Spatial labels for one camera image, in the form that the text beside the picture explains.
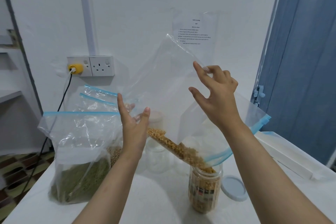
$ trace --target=jar lid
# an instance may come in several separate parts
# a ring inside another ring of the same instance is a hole
[[[161,121],[163,118],[162,112],[159,111],[150,111],[149,123]]]
[[[226,175],[222,178],[221,189],[234,201],[242,202],[249,197],[243,181],[233,175]]]

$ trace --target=bag of green beans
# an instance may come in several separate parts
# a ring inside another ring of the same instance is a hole
[[[61,204],[89,201],[111,169],[107,149],[121,132],[115,112],[45,112],[39,129],[55,149],[49,196]]]

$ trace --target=door hinge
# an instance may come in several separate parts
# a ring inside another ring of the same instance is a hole
[[[14,29],[7,29],[8,35],[0,36],[1,48],[19,49],[19,41]]]
[[[253,92],[254,101],[253,104],[255,104],[257,107],[260,105],[260,100],[265,97],[264,93],[264,86],[260,85],[257,87],[257,89]]]

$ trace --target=power cord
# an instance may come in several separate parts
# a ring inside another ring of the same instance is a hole
[[[60,103],[60,105],[59,105],[59,107],[58,107],[58,109],[57,109],[57,112],[59,112],[60,109],[61,109],[61,106],[62,106],[62,104],[63,104],[65,95],[66,95],[66,93],[67,93],[67,91],[68,91],[68,89],[69,89],[70,83],[71,83],[72,73],[74,73],[75,71],[76,71],[76,69],[75,69],[75,68],[72,68],[71,71],[70,71],[70,73],[69,73],[69,74],[70,74],[69,83],[68,83],[68,86],[66,87],[66,90],[64,91],[64,94],[63,94],[63,97],[62,97],[62,101],[61,101],[61,103]],[[31,172],[31,175],[29,176],[29,179],[28,179],[26,185],[24,186],[22,192],[20,193],[19,201],[22,200],[22,198],[23,198],[23,193],[25,192],[25,190],[26,190],[26,188],[27,188],[27,186],[28,186],[30,180],[32,179],[32,177],[33,177],[33,175],[34,175],[34,172],[35,172],[35,170],[36,170],[36,168],[37,168],[37,166],[38,166],[38,163],[39,163],[39,161],[41,160],[41,155],[42,155],[42,152],[43,152],[43,149],[44,149],[44,146],[45,146],[47,140],[48,140],[48,137],[46,137],[46,138],[44,139],[44,142],[43,142],[43,145],[42,145],[40,154],[39,154],[39,156],[37,157],[37,161],[36,161],[35,167],[34,167],[33,171]]]

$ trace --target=black cable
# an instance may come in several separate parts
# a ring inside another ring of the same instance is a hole
[[[66,87],[66,90],[64,91],[64,94],[63,94],[63,97],[62,97],[62,101],[61,101],[61,103],[60,103],[60,105],[59,105],[59,107],[58,107],[58,109],[57,109],[57,112],[59,112],[60,109],[61,109],[61,106],[62,106],[62,104],[63,104],[65,95],[66,95],[66,93],[67,93],[67,91],[68,91],[68,88],[69,88],[69,86],[70,86],[71,78],[72,78],[72,74],[70,74],[70,79],[69,79],[68,86]],[[47,140],[48,140],[48,137],[46,137],[45,140],[44,140],[44,142],[43,142],[43,145],[42,145],[40,154],[39,154],[39,156],[37,157],[37,161],[36,161],[35,167],[34,167],[33,171],[31,172],[31,175],[29,176],[29,179],[28,179],[26,185],[24,186],[24,188],[23,188],[23,190],[22,190],[22,192],[21,192],[21,194],[20,194],[19,201],[21,201],[22,196],[23,196],[23,193],[24,193],[25,189],[27,188],[27,186],[28,186],[30,180],[32,179],[32,177],[33,177],[33,175],[34,175],[34,172],[35,172],[35,170],[36,170],[36,168],[37,168],[37,166],[38,166],[38,164],[39,164],[39,161],[41,160],[42,151],[43,151],[43,149],[44,149],[44,146],[45,146],[45,143],[47,142]]]

